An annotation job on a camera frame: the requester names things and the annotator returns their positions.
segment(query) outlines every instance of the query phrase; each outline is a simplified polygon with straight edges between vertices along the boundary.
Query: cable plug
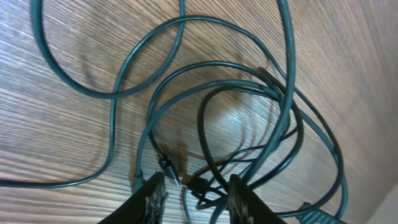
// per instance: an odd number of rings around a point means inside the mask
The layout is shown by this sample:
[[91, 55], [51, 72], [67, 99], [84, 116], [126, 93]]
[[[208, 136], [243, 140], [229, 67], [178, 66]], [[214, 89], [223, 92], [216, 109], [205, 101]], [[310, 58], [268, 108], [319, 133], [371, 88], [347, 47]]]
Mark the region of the cable plug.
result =
[[180, 179], [178, 178], [178, 172], [170, 159], [160, 160], [159, 165], [162, 168], [164, 175], [173, 180], [173, 184], [177, 185], [178, 187], [181, 186]]
[[134, 176], [134, 183], [132, 184], [132, 192], [137, 192], [145, 184], [144, 173], [142, 170]]
[[198, 194], [205, 194], [209, 188], [209, 181], [202, 177], [191, 177], [188, 181], [187, 189]]

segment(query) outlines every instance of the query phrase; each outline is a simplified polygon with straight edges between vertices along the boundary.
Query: wood grain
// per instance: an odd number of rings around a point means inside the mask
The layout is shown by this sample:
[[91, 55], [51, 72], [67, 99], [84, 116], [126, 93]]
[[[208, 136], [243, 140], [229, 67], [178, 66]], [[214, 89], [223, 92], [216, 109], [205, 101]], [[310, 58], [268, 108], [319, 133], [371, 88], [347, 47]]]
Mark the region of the wood grain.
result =
[[[36, 181], [83, 177], [102, 165], [108, 150], [110, 102], [77, 93], [49, 69], [32, 37], [29, 2], [0, 0], [0, 177]], [[398, 2], [289, 3], [297, 46], [297, 86], [324, 114], [343, 150], [349, 187], [343, 220], [364, 223], [398, 181]], [[187, 14], [216, 16], [244, 27], [284, 67], [284, 36], [275, 1], [188, 0]], [[86, 86], [111, 91], [134, 44], [176, 16], [177, 0], [46, 0], [44, 18], [51, 50], [65, 71]], [[176, 30], [165, 31], [146, 47], [124, 88], [143, 81], [160, 66]], [[247, 38], [218, 25], [188, 22], [167, 73], [214, 59], [273, 70]], [[200, 83], [225, 78], [251, 79], [236, 70], [201, 68], [173, 80], [161, 102]], [[65, 189], [2, 188], [0, 223], [96, 223], [119, 207], [130, 195], [137, 142], [159, 82], [120, 101], [116, 155], [103, 175]], [[188, 174], [205, 165], [196, 132], [197, 108], [204, 94], [177, 103], [155, 129], [159, 142], [184, 161], [182, 168]], [[222, 158], [265, 142], [278, 112], [277, 105], [255, 96], [218, 95], [205, 115], [213, 156]], [[294, 137], [283, 143], [259, 174], [281, 161], [293, 142]], [[159, 170], [156, 160], [147, 145], [145, 177]], [[326, 147], [306, 128], [303, 148], [292, 165], [256, 193], [275, 211], [292, 210], [319, 199], [335, 176]], [[167, 189], [164, 223], [183, 223], [181, 189], [170, 184]], [[193, 222], [208, 223], [212, 211], [196, 211], [196, 200], [188, 199]], [[339, 202], [340, 192], [323, 208], [333, 213]], [[229, 223], [228, 214], [219, 222]]]

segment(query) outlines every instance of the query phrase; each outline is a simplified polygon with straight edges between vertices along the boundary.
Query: wooden table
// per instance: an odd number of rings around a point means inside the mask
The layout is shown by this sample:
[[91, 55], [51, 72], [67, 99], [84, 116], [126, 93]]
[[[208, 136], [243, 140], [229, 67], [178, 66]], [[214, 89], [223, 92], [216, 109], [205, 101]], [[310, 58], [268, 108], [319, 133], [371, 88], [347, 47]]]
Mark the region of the wooden table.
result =
[[[106, 156], [110, 101], [72, 90], [49, 69], [32, 37], [29, 3], [0, 0], [0, 176], [42, 182], [84, 177], [97, 170]], [[398, 2], [289, 3], [297, 46], [296, 85], [325, 116], [341, 145], [349, 187], [343, 220], [364, 223], [398, 179]], [[276, 1], [188, 0], [187, 14], [216, 16], [250, 30], [285, 67]], [[65, 71], [85, 86], [111, 91], [134, 45], [156, 25], [176, 16], [177, 0], [46, 0], [44, 18], [51, 50]], [[176, 30], [165, 31], [140, 54], [124, 88], [157, 69]], [[247, 38], [204, 22], [186, 24], [180, 51], [166, 73], [216, 59], [263, 66], [276, 74]], [[198, 69], [172, 81], [161, 102], [200, 83], [226, 78], [251, 77], [218, 67]], [[2, 188], [0, 223], [96, 223], [119, 207], [131, 194], [137, 142], [159, 82], [120, 100], [116, 155], [103, 175], [64, 189]], [[204, 94], [173, 106], [155, 129], [159, 142], [188, 174], [206, 164], [196, 131], [197, 107]], [[265, 142], [278, 112], [276, 104], [255, 96], [235, 92], [217, 96], [205, 115], [213, 156], [220, 159], [237, 148]], [[275, 211], [315, 202], [336, 177], [326, 147], [313, 131], [305, 131], [303, 148], [293, 163], [256, 191]], [[283, 143], [260, 173], [281, 161], [293, 142], [294, 137]], [[143, 163], [146, 178], [160, 169], [150, 144]], [[181, 189], [170, 184], [167, 189], [164, 223], [183, 223]], [[339, 202], [340, 191], [323, 209], [334, 213]], [[189, 196], [193, 222], [208, 223], [212, 211], [196, 211], [195, 204]], [[229, 223], [228, 214], [219, 221]], [[287, 221], [297, 223], [294, 218]]]

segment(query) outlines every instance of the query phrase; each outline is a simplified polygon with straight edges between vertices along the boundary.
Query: black plastic object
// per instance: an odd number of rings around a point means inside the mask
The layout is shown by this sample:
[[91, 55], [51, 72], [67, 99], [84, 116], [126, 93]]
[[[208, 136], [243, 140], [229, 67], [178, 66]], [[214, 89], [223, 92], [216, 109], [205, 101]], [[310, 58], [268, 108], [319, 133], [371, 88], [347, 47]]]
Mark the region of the black plastic object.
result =
[[170, 159], [161, 159], [159, 165], [162, 168], [164, 175], [174, 181], [174, 184], [180, 186], [180, 179], [178, 179], [178, 172]]
[[228, 184], [231, 224], [286, 224], [239, 178], [233, 174]]
[[164, 174], [157, 172], [99, 224], [161, 224], [167, 197]]
[[[300, 209], [307, 208], [309, 206], [311, 206], [311, 204], [305, 202]], [[296, 218], [301, 224], [346, 224], [345, 222], [333, 217], [333, 215], [327, 214], [320, 209], [308, 212], [305, 215], [297, 216]]]

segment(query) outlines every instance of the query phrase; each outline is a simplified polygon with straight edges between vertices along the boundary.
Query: black cable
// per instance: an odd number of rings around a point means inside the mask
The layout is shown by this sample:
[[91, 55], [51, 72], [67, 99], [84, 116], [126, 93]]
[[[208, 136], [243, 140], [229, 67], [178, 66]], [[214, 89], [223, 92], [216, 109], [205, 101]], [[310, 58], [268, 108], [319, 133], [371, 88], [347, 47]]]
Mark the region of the black cable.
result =
[[[16, 180], [0, 180], [0, 186], [1, 187], [22, 187], [22, 188], [56, 188], [56, 187], [68, 187], [68, 186], [74, 186], [78, 184], [85, 183], [87, 181], [90, 181], [100, 174], [102, 174], [106, 168], [110, 165], [112, 157], [113, 157], [113, 151], [114, 151], [114, 137], [115, 137], [115, 114], [116, 114], [116, 103], [117, 99], [121, 97], [126, 97], [129, 95], [132, 95], [134, 93], [137, 93], [138, 91], [141, 91], [145, 88], [147, 88], [149, 85], [154, 83], [168, 68], [170, 63], [175, 57], [175, 54], [178, 51], [178, 48], [181, 44], [182, 41], [182, 36], [183, 36], [183, 29], [184, 29], [184, 22], [187, 21], [207, 21], [207, 22], [214, 22], [221, 24], [223, 26], [229, 27], [237, 32], [240, 32], [247, 37], [249, 37], [264, 53], [264, 55], [269, 58], [269, 60], [273, 63], [277, 71], [280, 73], [282, 77], [286, 79], [286, 86], [281, 84], [275, 77], [273, 77], [270, 73], [265, 71], [264, 69], [260, 69], [259, 71], [253, 70], [251, 68], [245, 67], [244, 65], [240, 65], [237, 63], [233, 62], [221, 62], [221, 61], [208, 61], [208, 62], [198, 62], [194, 63], [191, 65], [188, 65], [186, 67], [183, 67], [175, 72], [173, 72], [171, 75], [169, 75], [156, 89], [154, 94], [152, 95], [152, 99], [149, 103], [148, 111], [147, 111], [147, 127], [145, 128], [140, 142], [139, 142], [139, 147], [137, 149], [137, 157], [136, 157], [136, 173], [135, 173], [135, 182], [133, 188], [139, 188], [142, 183], [143, 183], [143, 178], [142, 178], [142, 171], [141, 171], [141, 159], [142, 159], [142, 154], [144, 150], [144, 144], [146, 141], [146, 138], [149, 137], [151, 144], [153, 145], [155, 151], [158, 153], [159, 157], [161, 160], [165, 159], [165, 155], [163, 152], [160, 150], [159, 146], [157, 145], [154, 135], [152, 133], [152, 127], [156, 123], [156, 121], [162, 116], [162, 114], [167, 111], [172, 105], [176, 104], [179, 100], [188, 97], [192, 94], [195, 94], [199, 91], [206, 90], [209, 88], [215, 88], [213, 91], [211, 91], [209, 94], [205, 96], [203, 99], [200, 109], [198, 112], [198, 135], [199, 135], [199, 140], [201, 144], [201, 148], [203, 150], [203, 154], [205, 156], [205, 159], [208, 163], [208, 166], [205, 167], [204, 169], [200, 170], [192, 178], [199, 178], [202, 174], [205, 172], [208, 172], [209, 170], [212, 171], [213, 173], [213, 178], [209, 181], [208, 186], [206, 186], [206, 191], [209, 192], [215, 192], [218, 195], [220, 195], [219, 199], [216, 200], [209, 200], [206, 198], [206, 192], [203, 194], [198, 194], [197, 192], [192, 192], [192, 194], [196, 197], [199, 198], [199, 203], [197, 205], [198, 209], [204, 209], [208, 207], [215, 206], [216, 209], [213, 212], [213, 215], [211, 216], [210, 223], [215, 223], [218, 216], [221, 214], [221, 212], [224, 209], [228, 209], [227, 206], [227, 197], [225, 193], [220, 191], [220, 188], [223, 188], [225, 192], [228, 193], [228, 185], [227, 181], [223, 178], [221, 175], [221, 172], [223, 169], [228, 165], [232, 163], [241, 163], [245, 162], [248, 163], [249, 165], [239, 174], [246, 183], [248, 183], [254, 174], [259, 170], [260, 166], [266, 161], [268, 156], [274, 152], [279, 145], [281, 144], [282, 141], [285, 139], [293, 136], [294, 134], [297, 133], [296, 136], [296, 142], [294, 147], [292, 148], [291, 152], [288, 154], [288, 156], [279, 164], [277, 165], [274, 169], [272, 169], [268, 174], [265, 176], [261, 177], [258, 180], [255, 180], [251, 184], [249, 184], [249, 187], [252, 189], [255, 189], [262, 184], [265, 184], [267, 181], [271, 180], [271, 178], [275, 177], [277, 174], [282, 172], [294, 159], [294, 157], [297, 155], [298, 151], [300, 150], [300, 147], [302, 145], [303, 141], [303, 120], [319, 135], [321, 140], [325, 143], [329, 151], [331, 152], [333, 159], [336, 162], [336, 165], [338, 167], [338, 173], [337, 177], [335, 180], [335, 183], [331, 187], [331, 189], [327, 192], [327, 194], [322, 197], [318, 202], [314, 203], [313, 205], [301, 209], [301, 210], [296, 210], [296, 211], [291, 211], [291, 212], [282, 212], [278, 213], [281, 217], [293, 217], [297, 215], [302, 215], [304, 213], [310, 212], [316, 208], [319, 208], [323, 204], [325, 204], [331, 197], [335, 194], [335, 192], [338, 190], [338, 187], [341, 185], [342, 186], [342, 198], [341, 198], [341, 205], [340, 208], [338, 209], [338, 212], [336, 213], [336, 218], [341, 218], [341, 216], [344, 214], [346, 204], [347, 204], [347, 199], [348, 199], [348, 189], [347, 189], [347, 183], [346, 179], [344, 176], [344, 171], [343, 171], [343, 157], [341, 155], [341, 150], [340, 147], [337, 143], [336, 138], [334, 137], [331, 129], [327, 125], [326, 121], [323, 119], [321, 114], [317, 111], [317, 109], [309, 102], [309, 100], [298, 90], [294, 87], [294, 81], [295, 81], [295, 47], [294, 47], [294, 35], [293, 35], [293, 27], [292, 27], [292, 21], [290, 18], [290, 13], [289, 13], [289, 7], [287, 4], [286, 0], [278, 0], [278, 7], [280, 11], [280, 16], [282, 20], [282, 25], [283, 25], [283, 30], [284, 30], [284, 35], [285, 35], [285, 45], [286, 45], [286, 74], [283, 72], [283, 70], [279, 67], [278, 63], [276, 62], [275, 58], [271, 55], [271, 53], [268, 51], [268, 49], [265, 47], [265, 45], [254, 35], [252, 35], [250, 32], [230, 23], [226, 22], [221, 19], [217, 19], [214, 17], [210, 16], [197, 16], [197, 15], [191, 15], [191, 16], [185, 16], [185, 1], [184, 0], [179, 0], [180, 3], [180, 17], [171, 19], [169, 21], [164, 22], [163, 24], [159, 25], [156, 27], [154, 30], [150, 31], [142, 40], [139, 41], [139, 43], [133, 48], [133, 50], [130, 52], [130, 54], [127, 56], [127, 59], [123, 63], [118, 77], [115, 82], [114, 90], [111, 93], [103, 93], [103, 92], [98, 92], [91, 90], [87, 87], [84, 87], [83, 85], [79, 84], [75, 80], [73, 80], [69, 75], [67, 75], [59, 66], [59, 64], [56, 62], [54, 57], [52, 56], [50, 49], [47, 45], [47, 41], [45, 39], [45, 34], [44, 34], [44, 28], [43, 28], [43, 0], [32, 0], [31, 1], [31, 19], [32, 19], [32, 29], [34, 31], [34, 37], [36, 39], [37, 45], [44, 57], [44, 59], [47, 61], [49, 64], [50, 68], [55, 72], [56, 75], [58, 75], [67, 85], [70, 85], [72, 88], [74, 88], [76, 91], [79, 91], [82, 94], [94, 97], [94, 98], [103, 98], [103, 99], [110, 99], [111, 100], [111, 111], [110, 111], [110, 124], [109, 124], [109, 152], [107, 159], [105, 163], [103, 164], [102, 168], [100, 168], [98, 171], [96, 171], [94, 174], [85, 177], [80, 180], [71, 180], [71, 181], [65, 181], [65, 182], [53, 182], [53, 183], [40, 183], [40, 182], [25, 182], [25, 181], [16, 181]], [[142, 83], [138, 84], [135, 87], [132, 87], [128, 90], [121, 90], [121, 84], [123, 81], [123, 78], [126, 76], [128, 68], [130, 67], [130, 64], [132, 61], [135, 59], [136, 55], [140, 50], [142, 50], [143, 46], [145, 46], [148, 41], [151, 40], [155, 35], [159, 34], [166, 28], [173, 26], [175, 24], [178, 24], [178, 32], [177, 32], [177, 37], [175, 39], [175, 43], [173, 48], [171, 49], [169, 56], [166, 58], [165, 62], [160, 66], [158, 71], [156, 71], [154, 74], [152, 74], [147, 80], [143, 81]], [[245, 81], [245, 80], [219, 80], [215, 82], [210, 82], [206, 84], [202, 84], [199, 86], [196, 86], [194, 88], [191, 88], [187, 91], [182, 92], [181, 94], [177, 95], [176, 97], [172, 98], [165, 104], [163, 104], [159, 109], [155, 110], [156, 102], [158, 100], [158, 97], [161, 93], [161, 91], [164, 89], [164, 87], [171, 81], [173, 78], [177, 77], [178, 75], [181, 75], [189, 70], [200, 68], [200, 67], [208, 67], [208, 66], [223, 66], [223, 67], [230, 67], [230, 68], [235, 68], [241, 71], [244, 71], [246, 73], [249, 73], [250, 75], [254, 75], [258, 79], [260, 79], [262, 82], [264, 82], [266, 85], [261, 85], [260, 83], [256, 82], [250, 82], [250, 81]], [[254, 146], [250, 147], [247, 149], [240, 150], [238, 152], [235, 152], [233, 155], [231, 155], [230, 158], [228, 158], [225, 161], [217, 161], [215, 162], [211, 156], [210, 149], [208, 148], [207, 142], [206, 142], [206, 136], [205, 136], [205, 127], [204, 127], [204, 114], [205, 114], [205, 108], [207, 103], [211, 100], [212, 97], [214, 97], [216, 94], [222, 92], [222, 91], [241, 91], [244, 93], [248, 94], [254, 94], [254, 95], [259, 95], [266, 97], [270, 100], [277, 101], [280, 107], [280, 114], [279, 114], [279, 119], [277, 120], [277, 123], [275, 125], [275, 128], [268, 140], [268, 142], [265, 145], [261, 146]], [[320, 120], [322, 126], [325, 128], [327, 135], [322, 131], [322, 129], [312, 120], [309, 118], [308, 115], [306, 115], [303, 111], [300, 111], [297, 107], [297, 105], [294, 103], [293, 99], [293, 94], [296, 92], [296, 94], [303, 99], [303, 101], [307, 104], [307, 106], [314, 112], [314, 114], [317, 116], [317, 118]], [[294, 112], [295, 120], [297, 123], [297, 126], [294, 127], [291, 131], [289, 131], [290, 128], [290, 110]], [[256, 159], [235, 159], [236, 156], [239, 154], [248, 152], [248, 151], [253, 151], [253, 150], [258, 150], [262, 149], [262, 151], [259, 153], [258, 157]], [[210, 187], [210, 185], [214, 182], [214, 180], [217, 180], [220, 186], [218, 187]], [[184, 190], [184, 199], [183, 199], [183, 204], [184, 204], [184, 209], [185, 213], [188, 219], [189, 223], [192, 223], [189, 211], [187, 208], [187, 203], [186, 203], [186, 196], [187, 196], [188, 190]]]

